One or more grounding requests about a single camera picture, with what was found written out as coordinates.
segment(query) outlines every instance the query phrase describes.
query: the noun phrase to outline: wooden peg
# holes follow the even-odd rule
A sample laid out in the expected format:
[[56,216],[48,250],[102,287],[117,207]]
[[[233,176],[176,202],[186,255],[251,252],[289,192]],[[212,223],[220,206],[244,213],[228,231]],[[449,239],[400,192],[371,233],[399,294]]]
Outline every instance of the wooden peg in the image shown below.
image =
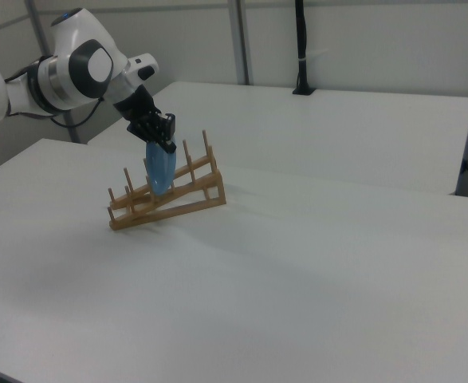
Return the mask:
[[108,207],[109,218],[112,219],[112,222],[115,222],[115,216],[113,215],[113,210]]
[[135,212],[135,204],[133,203],[132,201],[132,194],[129,190],[129,187],[125,187],[125,195],[128,197],[128,205],[129,207],[131,208],[131,212],[134,213]]
[[216,173],[218,167],[216,166],[216,159],[214,158],[214,153],[212,152],[212,146],[209,147],[209,161],[210,161],[210,170],[213,173]]
[[112,199],[112,202],[115,203],[115,197],[113,196],[113,190],[111,188],[108,189],[109,198]]
[[187,166],[189,167],[189,173],[191,174],[191,180],[193,181],[193,184],[196,184],[195,170],[193,169],[193,162],[191,161],[191,156],[189,155],[189,152],[187,150],[186,140],[183,141],[183,146],[184,146],[184,152],[186,153]]
[[127,168],[124,168],[125,179],[128,181],[129,191],[133,193],[135,189],[132,187],[131,177],[129,176],[129,172]]
[[209,189],[207,189],[207,187],[203,188],[203,194],[205,195],[205,199],[207,199],[207,200],[210,199]]
[[202,135],[203,135],[203,143],[205,144],[205,153],[207,154],[207,157],[209,156],[209,141],[207,140],[207,133],[204,130],[202,130]]

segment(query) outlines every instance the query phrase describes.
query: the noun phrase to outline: table top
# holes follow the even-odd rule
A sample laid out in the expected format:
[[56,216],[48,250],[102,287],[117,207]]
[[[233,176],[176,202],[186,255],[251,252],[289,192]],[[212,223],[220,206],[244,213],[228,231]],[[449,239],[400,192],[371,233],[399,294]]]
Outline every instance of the table top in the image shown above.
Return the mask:
[[[468,98],[176,82],[155,104],[178,140],[206,129],[229,166],[439,194],[455,191]],[[119,120],[88,144],[143,151]]]
[[467,198],[216,155],[227,205],[118,232],[107,188],[143,182],[137,153],[42,140],[0,167],[0,372],[468,381]]

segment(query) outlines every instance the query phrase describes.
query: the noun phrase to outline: blue object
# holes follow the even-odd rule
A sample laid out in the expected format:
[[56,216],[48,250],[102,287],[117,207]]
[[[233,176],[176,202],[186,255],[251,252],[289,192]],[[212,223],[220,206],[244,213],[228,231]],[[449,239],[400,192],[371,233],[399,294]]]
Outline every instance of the blue object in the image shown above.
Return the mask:
[[166,153],[158,144],[147,143],[147,174],[152,190],[162,195],[170,187],[175,175],[177,155]]

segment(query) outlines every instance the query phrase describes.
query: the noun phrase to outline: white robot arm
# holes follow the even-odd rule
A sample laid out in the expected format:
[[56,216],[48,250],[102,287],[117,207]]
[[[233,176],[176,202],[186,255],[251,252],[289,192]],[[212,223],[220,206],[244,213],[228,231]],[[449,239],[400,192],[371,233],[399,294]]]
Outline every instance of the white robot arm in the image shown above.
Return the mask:
[[52,117],[100,98],[131,124],[128,131],[166,153],[175,152],[175,116],[154,106],[143,83],[159,71],[148,53],[127,58],[87,10],[62,14],[51,25],[55,52],[3,80],[0,120],[17,114]]

